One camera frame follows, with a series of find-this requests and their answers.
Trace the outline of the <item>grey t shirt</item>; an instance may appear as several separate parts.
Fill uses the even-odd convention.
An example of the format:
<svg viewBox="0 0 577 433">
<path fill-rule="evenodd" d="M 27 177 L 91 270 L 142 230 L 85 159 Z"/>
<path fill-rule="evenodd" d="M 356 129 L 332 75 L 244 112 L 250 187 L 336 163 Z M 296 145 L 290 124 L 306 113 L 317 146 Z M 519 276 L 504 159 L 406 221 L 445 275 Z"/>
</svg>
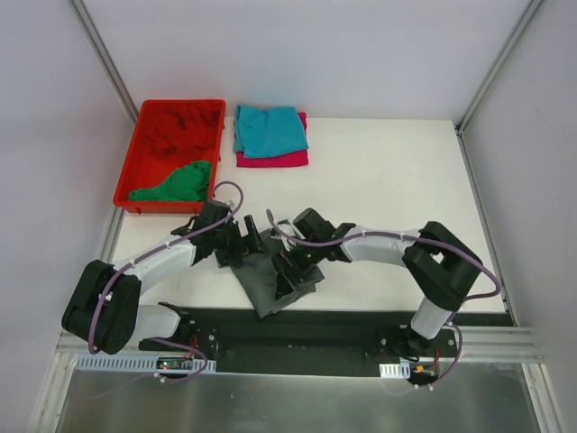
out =
<svg viewBox="0 0 577 433">
<path fill-rule="evenodd" d="M 260 232 L 267 253 L 251 253 L 243 258 L 243 264 L 232 266 L 231 270 L 243 287 L 259 318 L 277 314 L 282 309 L 295 303 L 309 293 L 316 291 L 316 285 L 325 276 L 318 266 L 312 268 L 307 279 L 295 288 L 276 298 L 279 279 L 272 264 L 271 257 L 283 248 L 283 243 L 273 234 L 272 229 Z"/>
</svg>

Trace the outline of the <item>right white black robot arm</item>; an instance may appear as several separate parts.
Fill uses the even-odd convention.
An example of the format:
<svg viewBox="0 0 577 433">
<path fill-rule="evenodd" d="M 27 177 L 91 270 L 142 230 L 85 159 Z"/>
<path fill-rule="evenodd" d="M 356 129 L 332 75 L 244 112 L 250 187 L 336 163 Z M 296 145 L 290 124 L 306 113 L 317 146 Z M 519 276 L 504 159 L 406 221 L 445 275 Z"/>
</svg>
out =
<svg viewBox="0 0 577 433">
<path fill-rule="evenodd" d="M 409 361 L 427 355 L 438 344 L 438 334 L 461 308 L 483 263 L 442 224 L 429 221 L 407 232 L 369 229 L 355 223 L 334 226 L 313 208 L 291 223 L 267 218 L 283 241 L 272 264 L 285 287 L 295 289 L 320 262 L 384 263 L 409 272 L 423 293 L 407 327 L 388 339 L 389 350 Z"/>
</svg>

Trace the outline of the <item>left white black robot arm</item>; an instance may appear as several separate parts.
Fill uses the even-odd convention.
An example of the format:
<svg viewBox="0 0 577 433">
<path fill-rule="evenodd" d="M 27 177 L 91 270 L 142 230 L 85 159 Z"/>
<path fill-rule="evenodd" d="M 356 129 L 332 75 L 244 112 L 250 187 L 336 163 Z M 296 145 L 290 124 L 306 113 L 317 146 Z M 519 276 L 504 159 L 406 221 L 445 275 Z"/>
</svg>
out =
<svg viewBox="0 0 577 433">
<path fill-rule="evenodd" d="M 94 260 L 81 273 L 61 325 L 88 344 L 91 354 L 114 355 L 131 342 L 158 337 L 172 351 L 190 340 L 187 313 L 166 302 L 142 305 L 142 294 L 168 277 L 210 256 L 220 267 L 237 267 L 264 243 L 252 216 L 244 217 L 241 234 L 235 211 L 211 200 L 185 225 L 173 229 L 159 244 L 116 263 Z"/>
</svg>

